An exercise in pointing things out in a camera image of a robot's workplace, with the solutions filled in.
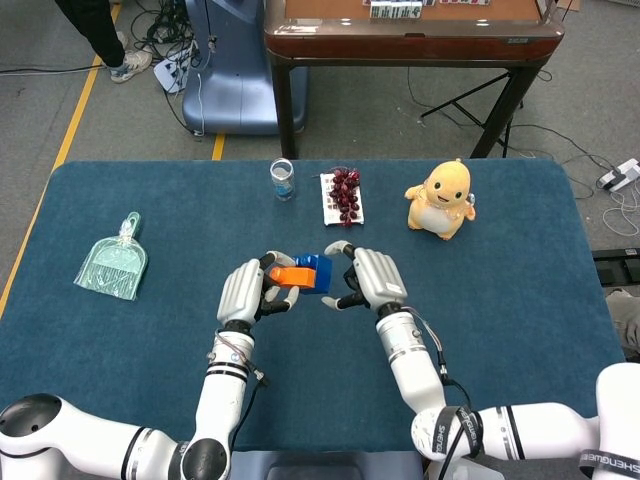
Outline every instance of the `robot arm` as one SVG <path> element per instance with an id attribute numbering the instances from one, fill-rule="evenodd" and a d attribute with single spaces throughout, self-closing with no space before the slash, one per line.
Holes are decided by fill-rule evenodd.
<path id="1" fill-rule="evenodd" d="M 57 480 L 66 461 L 108 478 L 177 480 L 176 442 L 150 428 L 112 422 L 48 394 L 14 402 L 0 415 L 3 479 Z"/>
<path id="2" fill-rule="evenodd" d="M 294 266 L 290 257 L 268 252 L 237 268 L 227 278 L 218 320 L 223 329 L 216 333 L 208 355 L 205 376 L 196 412 L 196 431 L 189 442 L 180 471 L 182 480 L 224 480 L 231 469 L 229 436 L 238 425 L 247 378 L 253 373 L 266 385 L 264 374 L 251 363 L 254 341 L 251 327 L 265 315 L 286 312 L 295 305 L 299 289 L 294 287 L 284 300 L 275 300 L 278 287 L 265 275 L 272 264 Z"/>
<path id="3" fill-rule="evenodd" d="M 230 471 L 229 435 L 236 428 L 250 372 L 251 327 L 265 315 L 285 312 L 298 289 L 275 300 L 278 287 L 265 270 L 273 263 L 292 266 L 291 258 L 268 252 L 236 269 L 225 282 L 216 332 L 208 355 L 196 431 L 177 444 L 150 428 L 89 415 L 65 400 L 37 394 L 0 413 L 0 464 L 4 480 L 59 480 L 67 462 L 78 470 L 122 480 L 224 480 Z"/>
<path id="4" fill-rule="evenodd" d="M 432 463 L 429 478 L 444 478 L 443 462 L 485 454 L 502 460 L 580 457 L 581 468 L 597 480 L 640 479 L 640 443 L 624 432 L 640 430 L 634 379 L 640 365 L 618 364 L 598 377 L 599 417 L 584 419 L 557 403 L 496 407 L 471 412 L 447 407 L 439 375 L 411 313 L 402 309 L 407 291 L 393 260 L 380 252 L 335 242 L 325 254 L 344 253 L 353 265 L 344 275 L 355 293 L 323 302 L 336 310 L 364 305 L 378 315 L 376 330 L 405 403 L 416 413 L 411 436 Z M 450 450 L 457 443 L 453 453 Z"/>

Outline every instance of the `red grapes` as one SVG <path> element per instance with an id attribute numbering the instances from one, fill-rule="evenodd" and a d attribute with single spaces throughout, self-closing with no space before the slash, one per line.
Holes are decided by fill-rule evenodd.
<path id="1" fill-rule="evenodd" d="M 340 221 L 344 226 L 351 226 L 358 218 L 358 197 L 356 187 L 360 186 L 360 172 L 346 168 L 336 168 L 333 171 L 333 189 L 329 193 L 340 209 Z"/>

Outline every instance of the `brown wooden table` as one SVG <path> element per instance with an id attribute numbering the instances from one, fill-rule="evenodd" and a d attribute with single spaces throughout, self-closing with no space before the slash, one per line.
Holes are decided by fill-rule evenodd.
<path id="1" fill-rule="evenodd" d="M 440 4 L 422 18 L 371 19 L 362 0 L 267 0 L 265 42 L 273 71 L 282 155 L 297 158 L 290 71 L 302 65 L 506 68 L 502 93 L 470 157 L 486 157 L 564 36 L 555 2 Z"/>

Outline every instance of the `orange block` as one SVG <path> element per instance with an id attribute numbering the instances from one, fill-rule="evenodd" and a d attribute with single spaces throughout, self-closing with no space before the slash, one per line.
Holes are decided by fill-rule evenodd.
<path id="1" fill-rule="evenodd" d="M 269 276 L 282 287 L 313 288 L 316 271 L 304 267 L 273 267 Z"/>

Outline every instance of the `plastic dustpan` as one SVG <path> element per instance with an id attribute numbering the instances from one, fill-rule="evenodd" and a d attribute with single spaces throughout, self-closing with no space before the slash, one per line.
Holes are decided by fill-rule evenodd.
<path id="1" fill-rule="evenodd" d="M 139 227 L 140 214 L 131 212 L 117 237 L 96 242 L 74 283 L 94 292 L 134 300 L 147 266 L 147 253 L 133 238 Z"/>

